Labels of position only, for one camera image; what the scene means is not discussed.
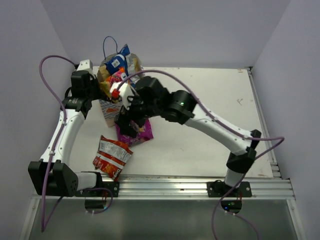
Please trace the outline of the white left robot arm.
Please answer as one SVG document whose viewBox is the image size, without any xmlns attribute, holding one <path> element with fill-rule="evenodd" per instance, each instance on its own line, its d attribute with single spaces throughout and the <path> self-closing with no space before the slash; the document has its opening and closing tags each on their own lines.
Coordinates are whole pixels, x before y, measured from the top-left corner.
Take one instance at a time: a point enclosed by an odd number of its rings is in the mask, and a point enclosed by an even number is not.
<svg viewBox="0 0 320 240">
<path fill-rule="evenodd" d="M 76 70 L 71 74 L 71 96 L 62 101 L 57 127 L 38 161 L 30 162 L 28 173 L 38 195 L 73 197 L 87 190 L 92 196 L 103 193 L 104 184 L 94 171 L 73 172 L 69 167 L 71 151 L 92 102 L 101 96 L 99 82 L 92 70 Z"/>
</svg>

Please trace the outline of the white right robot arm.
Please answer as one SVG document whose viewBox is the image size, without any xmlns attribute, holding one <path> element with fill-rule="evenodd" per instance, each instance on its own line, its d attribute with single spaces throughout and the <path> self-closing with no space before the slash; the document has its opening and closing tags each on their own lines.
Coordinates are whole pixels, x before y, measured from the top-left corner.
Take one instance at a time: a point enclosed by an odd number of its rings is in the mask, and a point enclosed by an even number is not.
<svg viewBox="0 0 320 240">
<path fill-rule="evenodd" d="M 240 190 L 240 180 L 249 171 L 256 157 L 256 147 L 261 137 L 259 130 L 247 131 L 204 110 L 199 100 L 185 90 L 169 92 L 157 78 L 146 76 L 131 86 L 115 83 L 112 98 L 120 98 L 122 107 L 115 124 L 122 135 L 137 137 L 138 128 L 147 119 L 161 117 L 168 122 L 194 128 L 230 150 L 226 162 L 227 172 L 223 192 L 235 196 Z"/>
</svg>

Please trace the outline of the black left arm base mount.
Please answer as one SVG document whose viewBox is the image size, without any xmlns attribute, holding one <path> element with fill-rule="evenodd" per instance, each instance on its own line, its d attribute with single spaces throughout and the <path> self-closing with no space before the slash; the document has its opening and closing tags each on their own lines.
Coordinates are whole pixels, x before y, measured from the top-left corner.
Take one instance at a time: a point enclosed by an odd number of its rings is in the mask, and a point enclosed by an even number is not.
<svg viewBox="0 0 320 240">
<path fill-rule="evenodd" d="M 103 180 L 100 172 L 85 171 L 76 174 L 78 177 L 76 197 L 114 197 L 117 198 L 120 182 Z"/>
</svg>

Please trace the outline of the purple candy bag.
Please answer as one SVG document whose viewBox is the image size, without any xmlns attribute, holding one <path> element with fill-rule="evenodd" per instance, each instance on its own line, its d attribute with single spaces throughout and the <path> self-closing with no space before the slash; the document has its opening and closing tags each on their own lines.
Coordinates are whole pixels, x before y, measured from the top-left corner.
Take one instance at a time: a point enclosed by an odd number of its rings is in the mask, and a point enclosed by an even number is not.
<svg viewBox="0 0 320 240">
<path fill-rule="evenodd" d="M 118 141 L 127 144 L 129 147 L 133 147 L 135 145 L 152 140 L 154 138 L 153 132 L 152 132 L 152 126 L 148 118 L 145 120 L 144 125 L 141 127 L 138 126 L 138 124 L 135 123 L 134 121 L 131 121 L 129 126 L 136 131 L 137 133 L 136 137 L 131 137 L 131 136 L 122 134 L 121 128 L 117 124 L 115 124 L 115 130 L 116 130 Z"/>
</svg>

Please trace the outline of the blue Doritos bag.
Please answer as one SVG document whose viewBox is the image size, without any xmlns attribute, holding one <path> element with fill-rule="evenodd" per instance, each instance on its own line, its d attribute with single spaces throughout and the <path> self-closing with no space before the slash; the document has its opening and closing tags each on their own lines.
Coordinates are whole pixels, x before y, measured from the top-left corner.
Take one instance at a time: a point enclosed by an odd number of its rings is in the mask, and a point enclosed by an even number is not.
<svg viewBox="0 0 320 240">
<path fill-rule="evenodd" d="M 104 64 L 107 71 L 103 77 L 105 80 L 119 70 L 123 70 L 126 76 L 142 70 L 140 59 L 137 55 L 131 53 L 127 44 L 118 53 L 109 55 L 105 59 Z"/>
</svg>

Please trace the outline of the colourful Fox's candy bag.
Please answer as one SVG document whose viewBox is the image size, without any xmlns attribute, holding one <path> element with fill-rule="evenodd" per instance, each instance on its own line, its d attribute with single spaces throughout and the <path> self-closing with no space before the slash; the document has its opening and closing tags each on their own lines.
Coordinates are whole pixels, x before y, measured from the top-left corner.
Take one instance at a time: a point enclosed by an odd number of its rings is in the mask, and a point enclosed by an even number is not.
<svg viewBox="0 0 320 240">
<path fill-rule="evenodd" d="M 109 83 L 110 86 L 112 86 L 114 83 L 119 83 L 123 81 L 126 77 L 127 77 L 127 74 L 126 74 L 125 68 L 120 67 L 118 71 L 108 76 L 105 81 Z"/>
</svg>

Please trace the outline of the tan kraft snack bag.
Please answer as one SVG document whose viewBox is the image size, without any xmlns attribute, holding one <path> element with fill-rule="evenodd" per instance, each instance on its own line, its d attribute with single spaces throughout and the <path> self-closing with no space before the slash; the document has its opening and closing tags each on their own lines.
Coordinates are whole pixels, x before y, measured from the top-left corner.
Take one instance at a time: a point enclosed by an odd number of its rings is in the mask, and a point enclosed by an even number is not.
<svg viewBox="0 0 320 240">
<path fill-rule="evenodd" d="M 110 76 L 110 73 L 107 70 L 105 62 L 109 61 L 115 55 L 116 54 L 114 53 L 114 54 L 111 54 L 111 55 L 107 56 L 105 58 L 105 60 L 103 60 L 101 62 L 101 65 L 99 66 L 98 72 L 96 74 L 97 79 L 99 81 L 100 88 L 105 93 L 106 98 L 108 98 L 108 99 L 110 99 L 112 96 L 111 96 L 111 93 L 110 93 L 111 84 L 109 82 L 107 82 L 107 78 Z M 141 71 L 142 70 L 142 66 L 141 66 L 141 60 L 139 59 L 139 57 L 134 53 L 131 53 L 131 57 L 132 57 L 132 60 L 133 60 L 133 63 L 134 63 L 135 71 L 136 72 Z"/>
</svg>

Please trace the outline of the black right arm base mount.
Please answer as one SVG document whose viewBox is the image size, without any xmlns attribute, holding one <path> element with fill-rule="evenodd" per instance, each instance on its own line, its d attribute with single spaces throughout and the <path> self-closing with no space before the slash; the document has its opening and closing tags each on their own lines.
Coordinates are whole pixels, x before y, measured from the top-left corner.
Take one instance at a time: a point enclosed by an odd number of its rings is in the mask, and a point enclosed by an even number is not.
<svg viewBox="0 0 320 240">
<path fill-rule="evenodd" d="M 206 190 L 209 198 L 221 198 L 228 192 L 229 194 L 226 195 L 228 198 L 250 198 L 253 196 L 251 185 L 248 181 L 242 181 L 237 186 L 228 186 L 222 180 L 208 181 Z"/>
</svg>

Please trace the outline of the blue checkered paper bag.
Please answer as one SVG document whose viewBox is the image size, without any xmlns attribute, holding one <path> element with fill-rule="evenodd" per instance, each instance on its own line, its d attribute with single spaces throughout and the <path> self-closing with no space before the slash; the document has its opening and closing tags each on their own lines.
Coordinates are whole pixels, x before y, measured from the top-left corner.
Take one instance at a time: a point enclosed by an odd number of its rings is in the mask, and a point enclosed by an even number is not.
<svg viewBox="0 0 320 240">
<path fill-rule="evenodd" d="M 114 37 L 112 37 L 110 35 L 106 36 L 102 42 L 102 52 L 103 52 L 103 56 L 104 56 L 103 60 L 105 60 L 106 57 L 108 56 L 108 55 L 106 55 L 106 49 L 105 49 L 105 44 L 106 44 L 107 39 L 112 39 L 115 43 L 115 53 L 114 54 L 117 54 L 122 49 L 122 48 L 118 49 L 118 43 Z M 100 104 L 102 114 L 104 116 L 104 119 L 106 121 L 107 126 L 108 127 L 114 126 L 115 125 L 114 119 L 115 119 L 116 115 L 118 114 L 119 110 L 121 109 L 122 102 L 120 100 L 112 100 L 111 98 L 107 98 L 107 96 L 106 96 L 105 100 L 103 100 L 103 99 L 99 100 L 99 104 Z"/>
</svg>

